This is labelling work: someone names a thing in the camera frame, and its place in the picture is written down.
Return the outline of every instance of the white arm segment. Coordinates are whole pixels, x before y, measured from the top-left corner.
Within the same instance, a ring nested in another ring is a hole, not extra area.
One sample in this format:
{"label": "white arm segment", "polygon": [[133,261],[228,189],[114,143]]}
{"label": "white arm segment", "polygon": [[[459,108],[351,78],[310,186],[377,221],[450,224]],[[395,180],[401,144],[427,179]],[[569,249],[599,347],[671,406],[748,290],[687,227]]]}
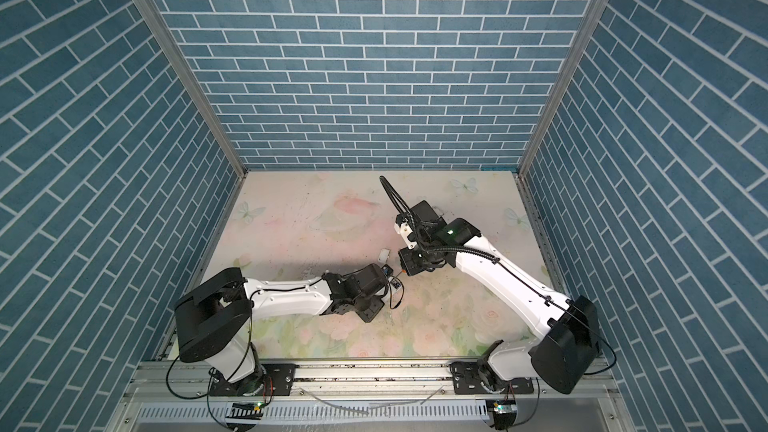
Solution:
{"label": "white arm segment", "polygon": [[[523,269],[502,255],[485,237],[473,237],[464,246],[489,252],[499,257],[501,263],[520,277],[520,279],[541,292],[543,296],[552,297],[552,302],[568,310],[568,304],[565,302],[568,299],[566,295],[552,290],[528,275]],[[512,308],[530,327],[534,335],[540,339],[543,339],[547,332],[549,332],[550,327],[547,324],[549,319],[557,320],[563,314],[559,308],[546,305],[541,297],[525,287],[499,265],[492,264],[483,257],[458,253],[456,254],[456,268],[473,276],[481,284],[485,285],[506,305]]]}
{"label": "white arm segment", "polygon": [[[278,292],[294,288],[302,289],[292,292]],[[265,289],[274,292],[258,292]],[[251,312],[254,320],[288,314],[320,315],[331,305],[331,290],[328,283],[325,280],[319,280],[319,278],[298,282],[262,282],[248,278],[245,283],[245,292],[254,303]],[[246,353],[248,351],[247,328],[244,331],[239,331],[221,352],[205,360],[211,367],[221,372],[225,378],[232,375],[229,382],[236,382],[256,369],[253,354]],[[235,373],[235,368],[243,360],[243,356],[245,356],[243,365]]]}

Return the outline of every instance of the black mounting plate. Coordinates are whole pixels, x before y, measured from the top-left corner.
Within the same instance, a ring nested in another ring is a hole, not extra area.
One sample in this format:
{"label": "black mounting plate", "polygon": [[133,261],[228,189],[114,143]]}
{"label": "black mounting plate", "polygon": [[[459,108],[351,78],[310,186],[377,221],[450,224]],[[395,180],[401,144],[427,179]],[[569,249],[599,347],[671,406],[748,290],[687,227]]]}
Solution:
{"label": "black mounting plate", "polygon": [[[293,387],[293,376],[296,373],[296,365],[264,364],[264,362],[262,362],[261,365],[264,366],[264,370],[266,371],[264,380],[269,382],[267,378],[272,378],[272,395],[290,395],[291,388]],[[237,393],[238,389],[240,388],[239,382],[236,382],[235,384],[228,384],[224,382],[224,377],[220,376],[220,373],[216,373],[219,375],[219,379],[222,384],[219,387],[214,387],[210,391],[211,397],[242,397],[242,394]]]}
{"label": "black mounting plate", "polygon": [[[478,373],[477,361],[451,362],[451,375],[453,376],[453,393],[456,395],[487,394],[482,386]],[[512,379],[512,390],[515,395],[532,394],[533,382],[530,378],[520,377]]]}

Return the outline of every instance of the blue brick wall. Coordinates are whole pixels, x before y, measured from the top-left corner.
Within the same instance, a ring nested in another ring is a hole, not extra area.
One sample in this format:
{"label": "blue brick wall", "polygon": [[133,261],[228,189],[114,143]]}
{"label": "blue brick wall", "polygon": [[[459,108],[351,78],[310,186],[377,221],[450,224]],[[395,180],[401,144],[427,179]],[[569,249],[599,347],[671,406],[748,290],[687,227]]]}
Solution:
{"label": "blue brick wall", "polygon": [[639,430],[768,430],[768,0],[610,0],[529,181]]}
{"label": "blue brick wall", "polygon": [[0,0],[0,98],[0,430],[104,427],[234,175],[130,0]]}
{"label": "blue brick wall", "polygon": [[249,168],[511,168],[589,0],[156,0]]}

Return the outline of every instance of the floral tabletop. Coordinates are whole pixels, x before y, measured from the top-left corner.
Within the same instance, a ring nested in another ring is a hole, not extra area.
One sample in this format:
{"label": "floral tabletop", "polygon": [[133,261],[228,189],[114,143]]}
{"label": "floral tabletop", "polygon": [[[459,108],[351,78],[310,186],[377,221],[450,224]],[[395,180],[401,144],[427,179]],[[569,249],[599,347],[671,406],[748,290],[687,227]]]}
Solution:
{"label": "floral tabletop", "polygon": [[[410,206],[426,199],[447,222],[463,217],[510,260],[550,284],[509,172],[386,172]],[[395,209],[378,172],[254,172],[216,246],[205,278],[237,266],[244,276],[296,280],[347,273],[388,248],[399,271]],[[450,266],[402,273],[402,304],[369,324],[357,314],[287,315],[254,321],[262,358],[456,357],[494,341],[525,341],[524,322],[474,278]],[[400,292],[396,292],[397,301]]]}

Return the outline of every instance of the robotic arm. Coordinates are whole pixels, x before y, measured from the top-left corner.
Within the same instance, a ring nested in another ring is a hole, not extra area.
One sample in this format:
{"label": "robotic arm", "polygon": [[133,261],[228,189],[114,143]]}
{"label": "robotic arm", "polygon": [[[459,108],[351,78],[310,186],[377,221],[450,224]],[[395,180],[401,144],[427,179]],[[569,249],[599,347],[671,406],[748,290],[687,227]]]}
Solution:
{"label": "robotic arm", "polygon": [[[456,218],[450,224],[427,201],[408,207],[383,176],[381,183],[398,211],[395,230],[406,247],[398,253],[408,275],[446,264],[473,276],[500,297],[536,336],[526,344],[497,341],[478,360],[488,390],[503,390],[518,377],[542,378],[568,394],[600,351],[598,316],[585,297],[571,301],[501,254],[480,231]],[[357,312],[370,322],[390,293],[392,269],[370,264],[351,274],[325,273],[302,282],[243,278],[238,268],[219,272],[176,304],[179,360],[206,360],[238,394],[262,385],[264,368],[255,347],[237,334],[249,319],[284,314]]]}

